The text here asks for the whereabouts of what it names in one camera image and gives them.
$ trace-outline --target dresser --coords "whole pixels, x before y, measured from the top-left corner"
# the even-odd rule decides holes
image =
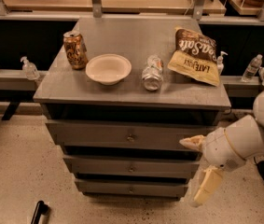
[[[200,153],[179,140],[208,134],[230,109],[224,85],[213,87],[167,69],[175,27],[200,31],[187,17],[163,15],[81,16],[88,58],[117,54],[132,64],[118,84],[90,80],[73,70],[64,49],[38,87],[47,127],[84,194],[183,197],[199,167]],[[149,55],[164,61],[164,82],[147,91],[141,74]]]

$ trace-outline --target speckled floor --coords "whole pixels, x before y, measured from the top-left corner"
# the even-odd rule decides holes
[[[264,181],[252,161],[225,173],[223,184],[199,208],[185,199],[85,196],[77,191],[39,107],[21,105],[9,121],[1,120],[4,110],[0,105],[0,224],[30,223],[39,200],[50,208],[40,223],[264,224]]]

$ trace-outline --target white bowl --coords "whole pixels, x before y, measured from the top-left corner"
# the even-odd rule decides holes
[[[132,70],[126,58],[116,54],[105,54],[92,58],[86,65],[86,75],[104,85],[114,85]]]

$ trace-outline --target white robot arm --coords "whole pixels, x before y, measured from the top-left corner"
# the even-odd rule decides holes
[[[264,92],[254,101],[253,112],[227,128],[218,128],[206,137],[202,135],[180,140],[180,144],[202,152],[209,167],[204,180],[193,197],[196,206],[202,205],[222,180],[223,172],[245,165],[249,158],[264,154]]]

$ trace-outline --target soda can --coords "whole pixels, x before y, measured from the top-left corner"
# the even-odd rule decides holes
[[[75,70],[86,67],[88,59],[86,46],[82,34],[79,31],[70,31],[63,35],[63,44],[67,60]]]
[[[142,72],[142,81],[144,87],[149,91],[158,90],[163,81],[163,62],[157,55],[151,55],[147,58],[146,66]]]

